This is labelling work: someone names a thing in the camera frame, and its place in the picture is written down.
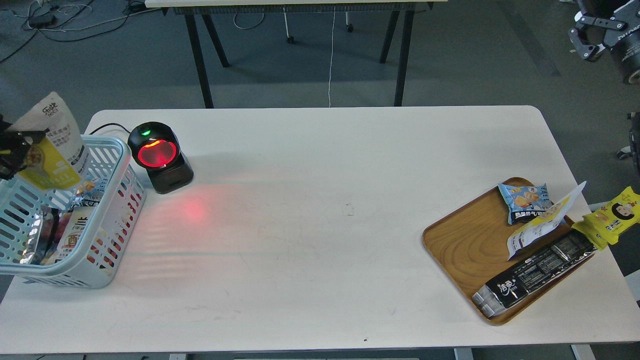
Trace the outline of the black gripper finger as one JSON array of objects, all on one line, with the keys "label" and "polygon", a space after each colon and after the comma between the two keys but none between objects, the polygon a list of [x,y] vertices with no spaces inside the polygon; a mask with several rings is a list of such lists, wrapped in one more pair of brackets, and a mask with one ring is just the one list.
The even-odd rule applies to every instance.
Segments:
[{"label": "black gripper finger", "polygon": [[11,180],[17,173],[27,169],[30,150],[45,139],[48,129],[34,131],[9,131],[11,123],[0,116],[0,178]]}]

